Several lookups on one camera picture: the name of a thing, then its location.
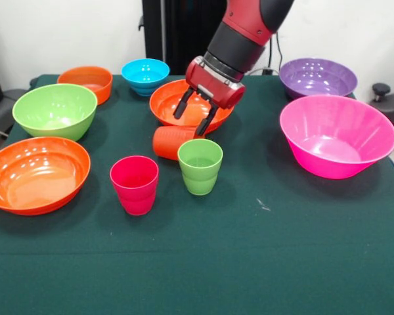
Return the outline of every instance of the bowl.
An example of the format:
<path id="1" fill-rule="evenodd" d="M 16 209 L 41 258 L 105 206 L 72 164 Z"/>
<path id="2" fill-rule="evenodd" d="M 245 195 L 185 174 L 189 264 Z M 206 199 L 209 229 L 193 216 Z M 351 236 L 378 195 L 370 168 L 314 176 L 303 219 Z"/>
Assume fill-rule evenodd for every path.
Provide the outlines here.
<path id="1" fill-rule="evenodd" d="M 356 75 L 349 68 L 319 58 L 287 62 L 280 69 L 279 76 L 291 98 L 308 95 L 348 96 L 357 86 Z"/>
<path id="2" fill-rule="evenodd" d="M 42 215 L 66 205 L 85 182 L 91 160 L 78 143 L 29 138 L 0 150 L 0 209 Z"/>
<path id="3" fill-rule="evenodd" d="M 187 89 L 188 84 L 184 79 L 172 81 L 162 85 L 150 97 L 150 110 L 163 125 L 197 127 L 207 117 L 211 106 L 208 101 L 196 93 L 193 93 L 189 98 L 188 106 L 181 118 L 175 119 L 173 117 L 173 112 Z M 219 128 L 230 116 L 232 111 L 233 108 L 219 108 L 206 133 Z"/>
<path id="4" fill-rule="evenodd" d="M 381 112 L 352 98 L 313 95 L 294 100 L 280 126 L 297 162 L 327 179 L 346 179 L 388 156 L 394 126 Z"/>
<path id="5" fill-rule="evenodd" d="M 13 118 L 33 137 L 79 140 L 90 127 L 97 109 L 96 95 L 74 84 L 52 84 L 18 99 Z"/>
<path id="6" fill-rule="evenodd" d="M 101 105 L 110 98 L 112 74 L 107 69 L 96 66 L 77 67 L 62 73 L 57 83 L 71 83 L 87 87 L 95 93 L 98 105 Z"/>
<path id="7" fill-rule="evenodd" d="M 121 75 L 140 96 L 150 96 L 164 84 L 169 74 L 169 66 L 156 59 L 138 59 L 127 63 Z"/>

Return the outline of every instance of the orange plastic bowl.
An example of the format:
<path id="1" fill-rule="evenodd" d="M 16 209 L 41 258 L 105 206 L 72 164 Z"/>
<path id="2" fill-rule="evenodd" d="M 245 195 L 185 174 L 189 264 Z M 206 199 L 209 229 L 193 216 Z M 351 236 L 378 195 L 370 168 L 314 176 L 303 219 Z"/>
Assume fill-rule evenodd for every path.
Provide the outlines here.
<path id="1" fill-rule="evenodd" d="M 162 85 L 150 97 L 150 110 L 165 126 L 197 127 L 209 113 L 209 102 L 193 93 L 183 116 L 180 119 L 173 117 L 173 112 L 187 89 L 188 84 L 182 79 Z M 219 128 L 232 111 L 233 108 L 227 110 L 219 108 L 206 132 L 210 133 Z"/>
<path id="2" fill-rule="evenodd" d="M 42 215 L 79 192 L 91 159 L 78 143 L 60 137 L 29 138 L 0 151 L 0 209 Z"/>
<path id="3" fill-rule="evenodd" d="M 110 98 L 112 74 L 101 67 L 78 67 L 62 73 L 58 77 L 57 83 L 83 85 L 95 93 L 98 98 L 98 105 L 101 105 Z"/>

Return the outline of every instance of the pink bowl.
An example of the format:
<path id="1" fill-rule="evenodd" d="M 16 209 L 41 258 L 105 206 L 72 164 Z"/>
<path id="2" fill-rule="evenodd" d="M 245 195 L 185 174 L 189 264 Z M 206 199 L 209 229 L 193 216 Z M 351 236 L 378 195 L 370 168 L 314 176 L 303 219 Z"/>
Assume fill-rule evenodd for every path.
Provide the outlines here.
<path id="1" fill-rule="evenodd" d="M 394 150 L 394 126 L 368 104 L 334 95 L 289 103 L 280 126 L 297 162 L 327 179 L 352 177 Z"/>

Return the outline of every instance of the tipped over cup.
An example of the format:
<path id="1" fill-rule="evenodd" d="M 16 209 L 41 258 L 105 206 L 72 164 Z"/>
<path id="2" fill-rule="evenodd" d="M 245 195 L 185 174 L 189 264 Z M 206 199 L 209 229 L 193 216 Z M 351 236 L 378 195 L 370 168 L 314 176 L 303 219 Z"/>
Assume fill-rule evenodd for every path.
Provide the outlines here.
<path id="1" fill-rule="evenodd" d="M 193 195 L 209 194 L 221 168 L 223 151 L 208 139 L 193 139 L 178 150 L 178 160 L 186 189 Z"/>
<path id="2" fill-rule="evenodd" d="M 157 156 L 178 161 L 178 149 L 188 140 L 203 138 L 195 135 L 195 127 L 163 126 L 153 135 L 153 151 Z"/>
<path id="3" fill-rule="evenodd" d="M 145 215 L 153 207 L 159 167 L 146 156 L 127 156 L 110 170 L 112 185 L 121 205 L 130 215 Z"/>

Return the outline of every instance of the green cup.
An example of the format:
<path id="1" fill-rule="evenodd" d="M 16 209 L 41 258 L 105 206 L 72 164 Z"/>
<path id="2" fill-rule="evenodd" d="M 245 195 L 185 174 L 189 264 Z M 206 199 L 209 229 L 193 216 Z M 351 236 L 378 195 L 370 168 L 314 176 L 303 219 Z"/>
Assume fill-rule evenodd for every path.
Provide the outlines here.
<path id="1" fill-rule="evenodd" d="M 186 189 L 193 195 L 211 192 L 221 168 L 223 151 L 220 145 L 208 139 L 185 142 L 178 149 L 178 160 Z"/>

